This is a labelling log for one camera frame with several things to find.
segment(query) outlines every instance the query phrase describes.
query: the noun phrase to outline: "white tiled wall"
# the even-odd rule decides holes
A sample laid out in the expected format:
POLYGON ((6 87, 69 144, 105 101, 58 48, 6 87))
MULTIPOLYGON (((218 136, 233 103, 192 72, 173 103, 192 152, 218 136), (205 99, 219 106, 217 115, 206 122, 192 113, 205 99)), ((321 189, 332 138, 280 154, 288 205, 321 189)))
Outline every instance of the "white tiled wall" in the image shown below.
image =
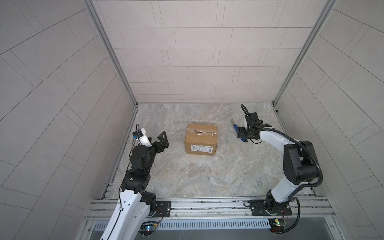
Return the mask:
POLYGON ((68 240, 133 103, 81 0, 5 0, 0 22, 0 238, 68 240))
POLYGON ((383 12, 381 0, 339 0, 277 104, 291 136, 314 144, 316 191, 349 240, 384 239, 383 12))
POLYGON ((325 1, 93 4, 140 103, 263 102, 276 96, 325 1))

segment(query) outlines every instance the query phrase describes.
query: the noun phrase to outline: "blue handle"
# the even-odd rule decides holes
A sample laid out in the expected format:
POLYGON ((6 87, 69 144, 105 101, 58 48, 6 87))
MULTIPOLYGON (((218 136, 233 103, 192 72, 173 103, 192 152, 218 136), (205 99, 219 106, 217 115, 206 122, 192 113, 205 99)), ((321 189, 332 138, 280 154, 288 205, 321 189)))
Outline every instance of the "blue handle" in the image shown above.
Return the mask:
MULTIPOLYGON (((237 127, 237 125, 234 124, 233 126, 235 127, 236 132, 238 132, 238 127, 237 127)), ((245 138, 241 138, 241 140, 242 140, 243 142, 248 142, 248 140, 246 140, 245 138)))

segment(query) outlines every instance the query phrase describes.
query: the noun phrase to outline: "ventilation grille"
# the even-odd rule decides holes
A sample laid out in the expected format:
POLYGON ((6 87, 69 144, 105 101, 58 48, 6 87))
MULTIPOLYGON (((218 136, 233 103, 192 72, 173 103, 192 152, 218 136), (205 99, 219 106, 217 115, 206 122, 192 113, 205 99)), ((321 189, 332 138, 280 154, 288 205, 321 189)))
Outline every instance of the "ventilation grille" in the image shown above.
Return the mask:
POLYGON ((157 230, 198 230, 198 229, 255 229, 271 228, 268 219, 184 219, 163 220, 157 230))
POLYGON ((96 221, 94 231, 105 231, 105 228, 108 225, 108 221, 96 221))

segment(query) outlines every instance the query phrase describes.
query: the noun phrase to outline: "barcode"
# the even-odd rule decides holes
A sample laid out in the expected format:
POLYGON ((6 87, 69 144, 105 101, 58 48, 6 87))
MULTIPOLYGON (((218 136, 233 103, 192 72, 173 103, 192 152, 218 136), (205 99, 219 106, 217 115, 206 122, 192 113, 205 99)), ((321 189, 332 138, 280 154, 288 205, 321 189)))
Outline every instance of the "barcode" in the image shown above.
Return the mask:
POLYGON ((191 151, 195 152, 207 152, 212 153, 213 147, 210 146, 202 146, 202 145, 191 145, 191 151))

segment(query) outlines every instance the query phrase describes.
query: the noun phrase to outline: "marble floor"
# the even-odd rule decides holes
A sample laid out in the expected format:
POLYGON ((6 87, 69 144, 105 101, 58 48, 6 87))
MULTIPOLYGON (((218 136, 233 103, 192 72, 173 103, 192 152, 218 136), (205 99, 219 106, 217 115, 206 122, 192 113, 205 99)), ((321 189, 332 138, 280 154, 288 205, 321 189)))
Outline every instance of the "marble floor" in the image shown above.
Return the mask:
MULTIPOLYGON (((264 123, 282 130, 271 103, 245 106, 250 113, 257 112, 264 123)), ((265 195, 283 176, 282 154, 266 142, 242 142, 231 124, 232 118, 239 126, 244 125, 240 103, 139 105, 131 132, 139 124, 153 141, 162 131, 167 132, 169 141, 169 148, 156 155, 146 191, 155 193, 157 198, 265 195), (218 127, 214 156, 185 152, 188 123, 218 127)), ((130 137, 114 178, 111 199, 118 198, 131 147, 130 137)), ((301 193, 312 192, 307 189, 301 193)))

